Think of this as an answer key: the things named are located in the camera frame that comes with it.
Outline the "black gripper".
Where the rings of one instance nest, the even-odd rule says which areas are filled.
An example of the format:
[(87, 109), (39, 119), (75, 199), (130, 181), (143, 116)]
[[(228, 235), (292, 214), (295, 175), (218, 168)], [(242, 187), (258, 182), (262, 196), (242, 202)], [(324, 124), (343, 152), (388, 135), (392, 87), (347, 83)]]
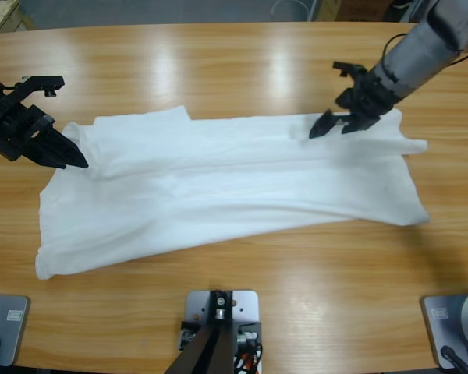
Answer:
[[(341, 69), (340, 76), (350, 76), (353, 80), (353, 86), (335, 99), (340, 108), (349, 111), (348, 115), (339, 116), (343, 124), (342, 134), (368, 130), (398, 102), (397, 96), (382, 85), (381, 79), (373, 71)], [(334, 126), (335, 115), (333, 111), (327, 110), (311, 127), (309, 139), (326, 135)]]
[(28, 76), (14, 86), (0, 82), (0, 154), (10, 161), (24, 156), (49, 168), (88, 168), (78, 146), (53, 128), (55, 120), (35, 105), (22, 101), (33, 92), (55, 97), (56, 76)]

